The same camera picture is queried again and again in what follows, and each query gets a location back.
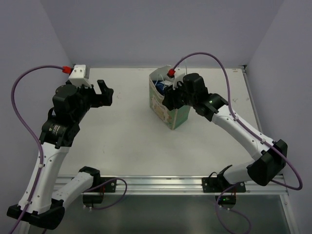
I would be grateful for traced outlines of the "blue white snack bag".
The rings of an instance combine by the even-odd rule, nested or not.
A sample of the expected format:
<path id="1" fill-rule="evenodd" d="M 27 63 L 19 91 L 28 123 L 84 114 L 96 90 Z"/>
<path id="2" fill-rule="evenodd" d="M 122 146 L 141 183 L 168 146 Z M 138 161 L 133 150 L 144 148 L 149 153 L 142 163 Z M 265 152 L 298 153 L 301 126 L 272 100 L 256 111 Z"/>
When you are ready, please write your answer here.
<path id="1" fill-rule="evenodd" d="M 169 87 L 171 85 L 173 85 L 173 82 L 172 81 L 169 81 L 169 80 L 164 80 L 164 81 L 160 81 L 160 80 L 153 80 L 153 84 L 156 88 L 156 93 L 160 96 L 164 96 L 165 93 L 164 93 L 164 89 L 166 87 Z"/>

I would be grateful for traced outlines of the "green paper bag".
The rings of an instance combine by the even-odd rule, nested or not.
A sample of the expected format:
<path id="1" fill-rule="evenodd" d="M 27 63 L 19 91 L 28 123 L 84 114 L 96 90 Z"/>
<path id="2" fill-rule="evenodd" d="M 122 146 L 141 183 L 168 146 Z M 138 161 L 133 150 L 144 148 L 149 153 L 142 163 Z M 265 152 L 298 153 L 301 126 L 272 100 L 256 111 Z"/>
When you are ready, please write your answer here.
<path id="1" fill-rule="evenodd" d="M 189 116 L 190 107 L 182 106 L 179 109 L 168 110 L 163 104 L 163 96 L 156 93 L 153 80 L 164 81 L 168 77 L 167 74 L 171 69 L 170 65 L 166 65 L 155 69 L 149 74 L 149 105 L 155 114 L 167 125 L 171 130 L 182 125 Z"/>

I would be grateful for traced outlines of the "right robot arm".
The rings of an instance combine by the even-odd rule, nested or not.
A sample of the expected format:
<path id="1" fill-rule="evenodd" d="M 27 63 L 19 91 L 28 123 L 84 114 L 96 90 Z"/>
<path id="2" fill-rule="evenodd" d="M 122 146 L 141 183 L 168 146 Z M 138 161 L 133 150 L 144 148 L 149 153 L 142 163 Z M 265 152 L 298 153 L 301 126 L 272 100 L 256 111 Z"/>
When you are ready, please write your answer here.
<path id="1" fill-rule="evenodd" d="M 254 181 L 266 186 L 285 167 L 286 162 L 279 155 L 287 155 L 287 144 L 275 142 L 255 130 L 260 139 L 252 136 L 239 123 L 239 116 L 233 116 L 228 102 L 217 93 L 209 93 L 204 79 L 197 73 L 187 74 L 176 88 L 164 88 L 163 105 L 169 110 L 191 106 L 195 112 L 221 127 L 250 154 L 251 162 L 229 165 L 217 174 L 215 185 L 222 191 L 229 191 L 236 183 Z"/>

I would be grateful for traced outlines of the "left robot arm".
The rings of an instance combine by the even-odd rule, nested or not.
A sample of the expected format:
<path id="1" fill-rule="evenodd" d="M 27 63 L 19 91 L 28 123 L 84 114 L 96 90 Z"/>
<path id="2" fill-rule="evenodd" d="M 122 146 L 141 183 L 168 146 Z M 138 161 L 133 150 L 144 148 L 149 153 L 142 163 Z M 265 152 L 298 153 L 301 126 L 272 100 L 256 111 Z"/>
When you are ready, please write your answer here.
<path id="1" fill-rule="evenodd" d="M 61 223 L 66 208 L 81 193 L 94 192 L 101 187 L 100 171 L 84 166 L 68 184 L 54 191 L 61 165 L 85 114 L 90 108 L 112 105 L 113 89 L 103 80 L 98 80 L 97 84 L 100 94 L 96 94 L 93 86 L 77 87 L 69 81 L 56 89 L 52 98 L 54 106 L 41 128 L 39 155 L 31 180 L 19 203 L 8 208 L 9 217 L 54 230 Z"/>

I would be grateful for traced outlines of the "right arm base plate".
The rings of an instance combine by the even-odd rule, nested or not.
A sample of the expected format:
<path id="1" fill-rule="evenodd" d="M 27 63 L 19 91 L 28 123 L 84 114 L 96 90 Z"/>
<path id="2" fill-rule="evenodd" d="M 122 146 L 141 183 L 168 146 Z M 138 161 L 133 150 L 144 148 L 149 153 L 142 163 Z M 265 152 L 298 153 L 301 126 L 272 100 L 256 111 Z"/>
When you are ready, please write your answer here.
<path id="1" fill-rule="evenodd" d="M 228 183 L 225 179 L 219 179 L 217 177 L 203 177 L 201 179 L 202 189 L 204 193 L 221 193 L 224 190 L 230 188 L 228 193 L 237 192 L 245 193 L 245 183 L 238 183 L 233 187 L 233 184 Z"/>

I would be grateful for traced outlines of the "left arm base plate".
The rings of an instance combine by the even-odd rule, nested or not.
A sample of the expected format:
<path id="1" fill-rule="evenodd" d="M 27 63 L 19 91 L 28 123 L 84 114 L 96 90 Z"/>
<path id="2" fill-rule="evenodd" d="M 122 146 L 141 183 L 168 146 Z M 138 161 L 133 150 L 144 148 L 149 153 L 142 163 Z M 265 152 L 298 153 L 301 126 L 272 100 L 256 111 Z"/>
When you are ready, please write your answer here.
<path id="1" fill-rule="evenodd" d="M 101 177 L 98 182 L 94 184 L 94 187 L 90 189 L 91 192 L 98 193 L 115 193 L 117 186 L 117 180 L 114 177 Z"/>

